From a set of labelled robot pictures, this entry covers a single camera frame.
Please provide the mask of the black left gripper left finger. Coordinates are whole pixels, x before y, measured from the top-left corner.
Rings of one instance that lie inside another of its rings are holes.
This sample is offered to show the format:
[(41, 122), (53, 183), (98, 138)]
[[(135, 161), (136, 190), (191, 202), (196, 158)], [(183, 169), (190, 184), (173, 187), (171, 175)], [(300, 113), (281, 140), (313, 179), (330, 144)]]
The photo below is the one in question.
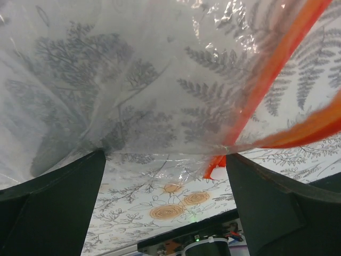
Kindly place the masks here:
[(97, 150), (1, 190), (1, 255), (81, 255), (105, 163)]

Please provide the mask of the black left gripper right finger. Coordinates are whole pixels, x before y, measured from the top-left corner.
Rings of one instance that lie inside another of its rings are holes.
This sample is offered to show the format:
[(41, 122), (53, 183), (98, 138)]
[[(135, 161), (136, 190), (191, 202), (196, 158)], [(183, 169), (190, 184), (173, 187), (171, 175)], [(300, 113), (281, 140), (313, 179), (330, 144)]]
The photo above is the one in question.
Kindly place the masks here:
[(304, 184), (239, 155), (226, 170), (250, 255), (340, 255), (340, 174)]

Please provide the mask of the clear zip top bag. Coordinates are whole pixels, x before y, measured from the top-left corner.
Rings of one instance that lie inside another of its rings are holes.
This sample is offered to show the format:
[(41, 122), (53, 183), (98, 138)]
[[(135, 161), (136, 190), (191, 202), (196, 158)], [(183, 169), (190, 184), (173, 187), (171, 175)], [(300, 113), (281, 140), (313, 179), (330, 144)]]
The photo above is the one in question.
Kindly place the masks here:
[(188, 181), (340, 131), (340, 1), (1, 1), (1, 187), (96, 149)]

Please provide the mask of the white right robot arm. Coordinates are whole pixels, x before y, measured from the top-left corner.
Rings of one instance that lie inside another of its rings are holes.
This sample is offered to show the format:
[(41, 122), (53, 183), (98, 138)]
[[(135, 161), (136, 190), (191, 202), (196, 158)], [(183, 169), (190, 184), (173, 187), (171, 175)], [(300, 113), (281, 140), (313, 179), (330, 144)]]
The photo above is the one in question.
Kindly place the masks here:
[(143, 255), (250, 255), (236, 209), (138, 242), (137, 251)]

